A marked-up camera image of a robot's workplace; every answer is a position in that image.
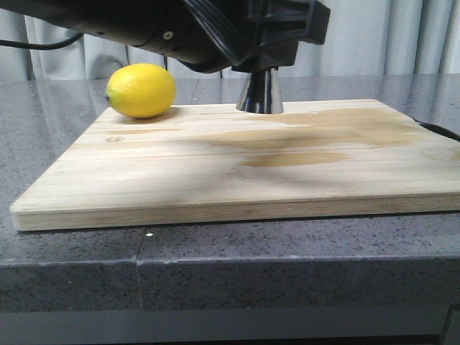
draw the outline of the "wooden cutting board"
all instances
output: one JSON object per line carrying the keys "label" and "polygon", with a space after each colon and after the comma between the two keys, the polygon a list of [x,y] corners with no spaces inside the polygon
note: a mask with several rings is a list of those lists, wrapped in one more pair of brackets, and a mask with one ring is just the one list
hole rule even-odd
{"label": "wooden cutting board", "polygon": [[107,109],[11,206],[18,230],[460,209],[460,143],[375,100]]}

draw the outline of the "black machine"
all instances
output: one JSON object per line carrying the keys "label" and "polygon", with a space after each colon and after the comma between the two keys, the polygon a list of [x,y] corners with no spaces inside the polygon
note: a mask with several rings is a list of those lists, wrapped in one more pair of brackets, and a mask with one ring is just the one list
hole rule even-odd
{"label": "black machine", "polygon": [[0,8],[139,47],[213,73],[250,73],[237,108],[280,113],[276,72],[299,41],[322,45],[330,10],[315,0],[0,0]]}

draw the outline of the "chrome cone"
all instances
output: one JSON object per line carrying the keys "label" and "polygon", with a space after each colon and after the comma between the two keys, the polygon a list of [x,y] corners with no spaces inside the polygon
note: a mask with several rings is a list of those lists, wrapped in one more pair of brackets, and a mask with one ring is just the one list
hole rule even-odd
{"label": "chrome cone", "polygon": [[282,113],[278,69],[268,68],[249,74],[236,108],[256,114]]}

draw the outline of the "curtain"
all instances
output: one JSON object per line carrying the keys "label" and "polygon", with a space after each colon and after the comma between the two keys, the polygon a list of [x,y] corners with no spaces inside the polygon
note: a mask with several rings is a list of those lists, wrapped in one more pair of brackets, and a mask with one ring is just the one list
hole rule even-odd
{"label": "curtain", "polygon": [[[460,73],[460,0],[323,0],[331,19],[322,46],[301,42],[280,76]],[[0,38],[48,43],[73,34],[0,10]],[[56,51],[0,47],[0,80],[108,78],[132,63],[164,65],[162,56],[85,35]],[[175,78],[241,78],[230,68],[202,74],[167,60]]]}

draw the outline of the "lemon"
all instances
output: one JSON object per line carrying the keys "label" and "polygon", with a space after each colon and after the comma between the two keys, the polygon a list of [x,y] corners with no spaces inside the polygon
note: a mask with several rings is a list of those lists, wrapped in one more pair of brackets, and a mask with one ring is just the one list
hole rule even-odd
{"label": "lemon", "polygon": [[171,107],[175,98],[175,82],[173,76],[158,65],[128,65],[112,74],[105,98],[120,114],[146,119]]}

